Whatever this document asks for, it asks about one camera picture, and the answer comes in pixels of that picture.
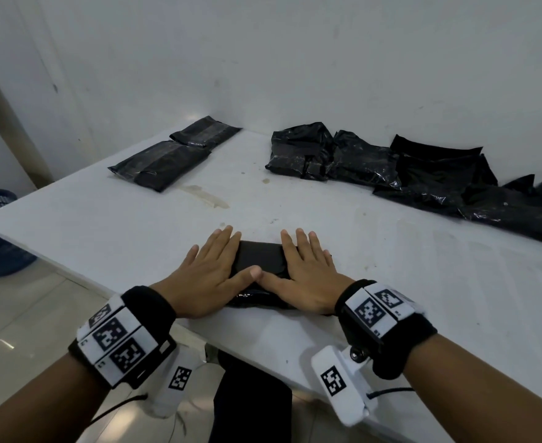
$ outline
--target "tiled floor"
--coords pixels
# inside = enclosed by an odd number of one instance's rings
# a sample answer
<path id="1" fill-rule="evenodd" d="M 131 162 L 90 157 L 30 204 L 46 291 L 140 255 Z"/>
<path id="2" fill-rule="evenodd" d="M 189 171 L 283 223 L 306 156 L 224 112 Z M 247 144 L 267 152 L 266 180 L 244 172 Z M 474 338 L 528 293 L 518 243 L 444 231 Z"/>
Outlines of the tiled floor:
<path id="1" fill-rule="evenodd" d="M 64 354 L 76 328 L 105 303 L 98 294 L 67 280 L 37 261 L 0 279 L 0 404 Z M 204 342 L 173 326 L 175 340 L 202 351 Z M 213 423 L 213 397 L 224 370 L 207 364 L 195 372 L 177 417 L 146 416 L 135 403 L 98 421 L 80 443 L 192 442 L 205 443 Z M 127 385 L 111 392 L 99 412 L 131 394 Z M 344 428 L 330 408 L 304 393 L 293 396 L 292 441 L 378 442 L 363 427 Z"/>

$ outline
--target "table surface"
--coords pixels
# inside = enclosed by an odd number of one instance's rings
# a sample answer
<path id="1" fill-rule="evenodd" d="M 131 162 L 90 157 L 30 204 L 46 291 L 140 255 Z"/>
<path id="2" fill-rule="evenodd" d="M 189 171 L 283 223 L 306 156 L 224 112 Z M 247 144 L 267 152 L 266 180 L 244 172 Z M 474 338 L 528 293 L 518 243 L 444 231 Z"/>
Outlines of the table surface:
<path id="1" fill-rule="evenodd" d="M 425 306 L 447 337 L 542 396 L 542 244 L 481 224 L 400 206 L 371 190 L 271 174 L 268 136 L 244 130 L 164 193 L 107 167 L 171 130 L 0 209 L 0 236 L 107 295 L 167 276 L 226 224 L 247 240 L 314 230 L 340 272 L 387 283 Z M 345 344 L 334 317 L 224 308 L 184 321 L 208 342 L 323 396 L 310 358 Z M 382 381 L 373 389 L 406 385 Z M 379 399 L 371 423 L 413 441 L 450 441 L 414 394 Z"/>

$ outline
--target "dark trousers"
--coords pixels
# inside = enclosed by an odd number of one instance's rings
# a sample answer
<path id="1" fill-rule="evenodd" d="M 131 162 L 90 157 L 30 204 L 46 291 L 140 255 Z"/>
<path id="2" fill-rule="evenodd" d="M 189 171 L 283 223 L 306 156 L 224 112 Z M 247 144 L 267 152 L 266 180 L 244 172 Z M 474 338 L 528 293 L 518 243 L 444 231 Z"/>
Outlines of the dark trousers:
<path id="1" fill-rule="evenodd" d="M 226 372 L 214 398 L 209 443 L 289 443 L 291 389 L 223 351 L 218 360 Z"/>

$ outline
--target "crumpled black plastic bag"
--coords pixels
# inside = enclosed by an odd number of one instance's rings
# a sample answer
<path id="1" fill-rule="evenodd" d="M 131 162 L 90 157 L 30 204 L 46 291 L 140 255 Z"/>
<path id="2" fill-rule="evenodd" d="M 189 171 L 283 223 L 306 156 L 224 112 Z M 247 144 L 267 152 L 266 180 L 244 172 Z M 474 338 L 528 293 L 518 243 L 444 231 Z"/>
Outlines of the crumpled black plastic bag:
<path id="1" fill-rule="evenodd" d="M 542 241 L 542 196 L 534 174 L 503 186 L 469 186 L 463 194 L 464 217 Z"/>
<path id="2" fill-rule="evenodd" d="M 137 185 L 163 192 L 181 175 L 205 160 L 210 150 L 161 141 L 110 166 L 114 174 Z"/>
<path id="3" fill-rule="evenodd" d="M 333 162 L 327 175 L 341 182 L 399 190 L 397 162 L 398 155 L 391 149 L 370 145 L 353 132 L 339 130 L 334 136 Z"/>
<path id="4" fill-rule="evenodd" d="M 251 266 L 260 266 L 265 272 L 273 273 L 279 278 L 289 279 L 287 261 L 281 244 L 240 241 L 230 276 L 234 276 L 240 270 Z M 262 306 L 275 309 L 293 309 L 291 305 L 281 300 L 274 293 L 263 289 L 258 283 L 252 283 L 248 286 L 230 300 L 228 306 L 235 308 Z"/>
<path id="5" fill-rule="evenodd" d="M 471 184 L 497 185 L 482 148 L 450 149 L 396 135 L 390 149 L 400 154 L 401 190 L 376 186 L 374 194 L 420 210 L 462 218 L 462 194 Z"/>
<path id="6" fill-rule="evenodd" d="M 276 131 L 265 168 L 275 174 L 324 181 L 333 148 L 332 135 L 320 122 Z"/>
<path id="7" fill-rule="evenodd" d="M 242 127 L 228 126 L 206 116 L 183 130 L 171 133 L 171 138 L 183 145 L 213 149 L 242 130 Z"/>

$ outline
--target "fingernail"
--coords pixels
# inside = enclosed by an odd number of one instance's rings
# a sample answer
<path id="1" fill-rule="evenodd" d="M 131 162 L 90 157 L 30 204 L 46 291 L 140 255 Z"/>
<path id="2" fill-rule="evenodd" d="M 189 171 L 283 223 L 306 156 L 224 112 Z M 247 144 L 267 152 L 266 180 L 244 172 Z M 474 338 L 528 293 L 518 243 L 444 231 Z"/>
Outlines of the fingernail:
<path id="1" fill-rule="evenodd" d="M 258 280 L 260 275 L 263 273 L 263 270 L 258 266 L 253 266 L 250 269 L 250 276 L 253 280 Z"/>

